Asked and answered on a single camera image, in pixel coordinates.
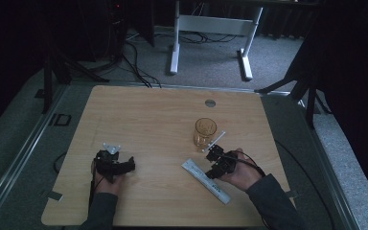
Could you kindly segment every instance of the gray sleeve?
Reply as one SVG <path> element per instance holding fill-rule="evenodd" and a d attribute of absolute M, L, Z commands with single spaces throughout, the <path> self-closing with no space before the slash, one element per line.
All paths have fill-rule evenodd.
<path fill-rule="evenodd" d="M 250 186 L 246 193 L 270 229 L 307 229 L 272 174 Z"/>
<path fill-rule="evenodd" d="M 79 230 L 111 230 L 118 197 L 113 194 L 94 194 L 87 220 Z"/>

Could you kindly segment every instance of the wooden table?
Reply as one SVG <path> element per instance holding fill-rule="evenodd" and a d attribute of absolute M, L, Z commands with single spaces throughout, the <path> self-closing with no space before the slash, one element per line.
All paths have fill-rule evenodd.
<path fill-rule="evenodd" d="M 206 106 L 214 100 L 214 107 Z M 288 182 L 265 116 L 260 96 L 254 93 L 199 89 L 155 89 L 96 86 L 64 159 L 42 215 L 46 225 L 80 225 L 87 217 L 92 159 L 103 143 L 121 145 L 120 161 L 134 156 L 117 205 L 119 226 L 263 226 L 244 192 L 216 180 L 232 197 L 224 205 L 181 165 L 192 158 L 208 171 L 212 163 L 196 152 L 196 120 L 213 119 L 218 144 L 242 147 L 266 173 L 273 173 L 285 191 Z"/>

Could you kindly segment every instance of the wire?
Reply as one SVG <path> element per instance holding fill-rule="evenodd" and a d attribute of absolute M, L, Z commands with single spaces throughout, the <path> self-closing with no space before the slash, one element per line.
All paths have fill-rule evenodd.
<path fill-rule="evenodd" d="M 97 188 L 100 185 L 100 183 L 103 182 L 103 180 L 104 180 L 104 176 L 103 176 L 103 178 L 100 179 L 100 181 L 98 182 L 98 184 L 95 185 L 94 192 L 97 190 Z"/>
<path fill-rule="evenodd" d="M 65 152 L 65 153 L 61 154 L 60 156 L 58 156 L 58 157 L 56 158 L 56 160 L 55 160 L 55 163 L 53 164 L 53 169 L 55 170 L 55 172 L 56 172 L 57 174 L 59 174 L 59 169 L 57 168 L 58 160 L 59 160 L 61 157 L 65 156 L 65 154 L 67 154 L 67 152 Z"/>
<path fill-rule="evenodd" d="M 201 14 L 201 13 L 202 13 L 202 8 L 204 7 L 204 3 L 203 3 L 203 2 L 198 3 L 198 5 L 197 5 L 197 6 L 196 6 L 196 8 L 193 10 L 193 12 L 191 13 L 191 15 L 196 14 L 196 10 L 198 10 L 199 6 L 201 6 L 201 5 L 202 5 L 201 10 L 199 10 L 199 14 Z"/>
<path fill-rule="evenodd" d="M 129 46 L 131 46 L 131 47 L 133 48 L 133 50 L 134 50 L 134 62 L 133 62 L 133 63 L 130 63 L 130 61 L 127 59 L 127 57 L 126 57 L 126 56 L 123 56 L 123 57 L 124 57 L 124 59 L 125 59 L 125 61 L 127 62 L 127 64 L 129 64 L 129 66 L 130 66 L 130 68 L 131 68 L 132 70 L 131 70 L 131 71 L 129 71 L 129 70 L 124 69 L 124 68 L 121 68 L 121 69 L 126 70 L 126 71 L 129 71 L 129 72 L 131 72 L 131 73 L 135 74 L 135 75 L 136 75 L 136 77 L 137 77 L 140 81 L 142 81 L 142 82 L 145 84 L 145 86 L 147 86 L 147 87 L 149 87 L 149 88 L 152 88 L 152 85 L 151 85 L 151 83 L 150 83 L 150 82 L 148 82 L 148 81 L 147 81 L 147 80 L 145 80 L 144 78 L 150 78 L 150 79 L 154 80 L 154 81 L 159 85 L 159 87 L 161 88 L 161 87 L 162 87 L 162 86 L 161 86 L 161 83 L 160 83 L 160 81 L 159 81 L 157 78 L 155 78 L 155 77 L 153 77 L 153 76 L 151 76 L 151 75 L 147 74 L 145 71 L 141 70 L 141 69 L 137 66 L 138 52 L 137 52 L 136 47 L 135 47 L 133 44 L 131 44 L 130 42 L 128 42 L 128 41 L 126 41 L 126 44 L 127 44 L 127 45 L 129 45 Z"/>
<path fill-rule="evenodd" d="M 104 0 L 103 1 L 104 2 L 104 4 L 105 4 L 105 6 L 106 6 L 106 8 L 107 8 L 107 10 L 108 11 L 110 11 L 110 9 L 109 9 L 109 6 L 108 6 L 108 4 L 107 4 L 107 1 L 106 0 Z M 83 20 L 83 25 L 84 25 L 84 28 L 85 28 L 85 30 L 87 31 L 87 28 L 86 28 L 86 23 L 85 23 L 85 21 L 86 21 L 86 18 L 84 17 L 84 13 L 83 13 L 83 10 L 82 10 L 82 7 L 81 7 L 81 3 L 80 3 L 80 1 L 78 2 L 78 5 L 79 5 L 79 10 L 80 10 L 80 15 L 82 15 L 82 20 Z M 108 40 L 107 40 L 107 45 L 106 45 L 106 50 L 105 50 L 105 52 L 104 52 L 104 54 L 103 54 L 103 56 L 105 57 L 106 55 L 107 55 L 107 53 L 108 53 L 108 51 L 109 51 L 109 47 L 110 47 L 110 40 L 111 40 L 111 32 L 110 32 L 110 19 L 109 19 L 109 14 L 107 14 L 108 15 L 108 17 L 107 17 L 107 21 L 108 21 Z M 92 42 L 92 37 L 90 37 L 89 36 L 89 34 L 87 34 L 87 37 L 88 37 L 88 39 L 89 39 L 89 41 L 90 41 L 90 43 Z"/>
<path fill-rule="evenodd" d="M 240 152 L 241 154 L 247 156 L 250 160 L 252 160 L 252 162 L 254 163 L 251 164 L 245 160 L 242 160 L 242 159 L 239 159 L 239 158 L 235 158 L 235 157 L 232 157 L 232 156 L 228 156 L 226 154 L 216 154 L 217 156 L 220 156 L 220 157 L 224 157 L 224 158 L 227 158 L 227 159 L 231 159 L 231 160 L 234 160 L 234 161 L 237 161 L 237 162 L 242 162 L 243 164 L 246 164 L 250 167 L 252 167 L 253 169 L 255 169 L 257 172 L 259 172 L 259 174 L 262 176 L 262 177 L 265 177 L 265 172 L 262 170 L 262 168 L 260 168 L 256 162 L 250 157 L 248 156 L 246 153 L 242 152 L 242 151 L 238 151 L 238 150 L 232 150 L 232 151 L 235 151 L 235 152 Z"/>
<path fill-rule="evenodd" d="M 201 5 L 201 9 L 199 9 L 199 14 L 198 14 L 198 16 L 201 16 L 201 14 L 202 14 L 202 10 L 204 9 L 204 3 L 202 3 L 202 5 Z"/>
<path fill-rule="evenodd" d="M 315 192 L 318 194 L 319 199 L 321 200 L 321 203 L 324 205 L 325 211 L 328 214 L 328 217 L 330 218 L 330 222 L 331 222 L 331 227 L 332 229 L 335 229 L 334 226 L 334 219 L 333 216 L 331 215 L 331 211 L 329 210 L 328 206 L 325 204 L 324 198 L 322 197 L 322 195 L 319 193 L 318 189 L 316 188 L 315 184 L 313 183 L 312 179 L 310 178 L 309 174 L 307 173 L 307 171 L 304 169 L 304 167 L 301 165 L 301 163 L 297 160 L 297 158 L 295 158 L 295 156 L 291 153 L 290 150 L 288 150 L 282 143 L 280 143 L 279 141 L 277 141 L 276 139 L 274 139 L 274 141 L 281 146 L 290 156 L 291 158 L 295 161 L 295 163 L 297 163 L 297 165 L 300 167 L 300 169 L 304 172 L 304 174 L 306 175 L 307 179 L 310 181 L 310 184 L 312 185 L 312 187 L 314 188 Z"/>
<path fill-rule="evenodd" d="M 197 35 L 200 37 L 200 40 L 194 40 L 194 39 L 190 39 L 188 37 L 185 36 L 180 36 L 180 40 L 186 43 L 194 43 L 194 44 L 204 44 L 204 43 L 218 43 L 218 42 L 230 42 L 232 40 L 234 40 L 237 36 L 236 35 L 225 35 L 223 38 L 220 39 L 211 39 L 210 37 L 208 37 L 207 34 L 203 34 L 200 32 L 187 32 L 185 33 L 186 35 Z"/>

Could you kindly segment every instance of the metal stand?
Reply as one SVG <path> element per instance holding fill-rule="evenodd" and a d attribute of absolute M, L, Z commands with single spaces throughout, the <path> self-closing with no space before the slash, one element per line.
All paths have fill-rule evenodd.
<path fill-rule="evenodd" d="M 174 45 L 172 48 L 172 65 L 170 72 L 177 74 L 178 56 L 180 44 L 178 42 L 180 31 L 203 32 L 223 35 L 247 35 L 244 49 L 240 49 L 242 69 L 247 80 L 252 80 L 252 71 L 250 68 L 248 54 L 253 42 L 256 30 L 259 25 L 259 19 L 262 15 L 262 7 L 256 13 L 253 20 L 239 20 L 229 18 L 205 17 L 180 15 L 180 1 L 175 2 L 175 20 L 174 20 Z"/>

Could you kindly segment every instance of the stand leg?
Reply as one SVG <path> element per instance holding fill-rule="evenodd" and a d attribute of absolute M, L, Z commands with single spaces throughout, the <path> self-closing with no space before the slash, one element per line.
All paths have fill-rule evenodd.
<path fill-rule="evenodd" d="M 310 84 L 306 80 L 298 80 L 289 95 L 293 100 L 300 101 L 309 89 Z"/>
<path fill-rule="evenodd" d="M 78 62 L 73 61 L 72 59 L 70 59 L 68 56 L 66 56 L 65 54 L 61 53 L 60 51 L 58 51 L 58 57 L 61 58 L 64 63 L 67 63 L 67 64 L 73 66 L 74 68 L 76 68 L 77 70 L 81 71 L 82 73 L 84 73 L 89 78 L 91 78 L 93 81 L 109 82 L 109 80 L 103 79 L 103 78 L 99 77 L 98 75 L 92 73 L 87 68 L 83 67 Z"/>
<path fill-rule="evenodd" d="M 263 88 L 263 89 L 256 89 L 255 90 L 255 93 L 261 93 L 261 94 L 268 94 L 269 92 L 275 90 L 276 88 L 279 88 L 285 84 L 288 84 L 290 82 L 292 82 L 293 80 L 288 80 L 288 79 L 282 79 L 282 80 L 279 80 L 271 85 L 269 85 L 268 87 L 266 88 Z"/>
<path fill-rule="evenodd" d="M 172 47 L 172 65 L 170 72 L 177 74 L 178 70 L 178 56 L 180 54 L 180 44 L 178 43 L 178 36 L 180 31 L 180 1 L 175 2 L 175 20 L 174 20 L 174 45 Z"/>
<path fill-rule="evenodd" d="M 316 88 L 310 87 L 309 90 L 309 99 L 307 104 L 307 110 L 306 110 L 306 121 L 309 124 L 310 128 L 314 129 L 313 126 L 313 110 L 315 107 L 315 94 L 316 94 Z"/>
<path fill-rule="evenodd" d="M 249 81 L 253 79 L 253 75 L 252 75 L 252 70 L 250 68 L 248 54 L 250 51 L 250 47 L 252 46 L 252 42 L 253 42 L 253 38 L 255 37 L 256 30 L 259 25 L 259 20 L 262 15 L 262 10 L 263 8 L 259 8 L 259 12 L 253 18 L 253 25 L 250 28 L 250 33 L 246 40 L 246 45 L 244 49 L 241 49 L 241 64 L 242 64 L 243 71 L 244 71 L 244 77 Z"/>

